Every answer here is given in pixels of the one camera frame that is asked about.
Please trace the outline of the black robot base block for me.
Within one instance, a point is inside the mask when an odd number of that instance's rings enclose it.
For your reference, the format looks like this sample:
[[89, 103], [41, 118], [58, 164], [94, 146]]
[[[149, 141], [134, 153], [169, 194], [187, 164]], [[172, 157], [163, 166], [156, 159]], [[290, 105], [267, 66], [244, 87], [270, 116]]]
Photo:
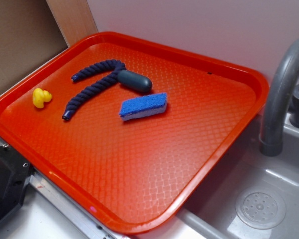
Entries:
[[0, 146], [0, 224], [22, 206], [33, 167], [8, 144]]

